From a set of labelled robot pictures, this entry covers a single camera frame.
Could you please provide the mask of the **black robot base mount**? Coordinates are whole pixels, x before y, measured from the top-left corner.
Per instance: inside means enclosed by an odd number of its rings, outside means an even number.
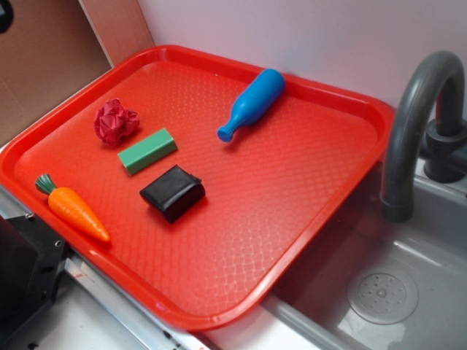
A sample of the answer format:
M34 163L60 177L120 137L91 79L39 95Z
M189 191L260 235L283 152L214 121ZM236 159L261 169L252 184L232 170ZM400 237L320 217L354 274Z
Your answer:
M37 216L1 218L1 348L55 302L69 250Z

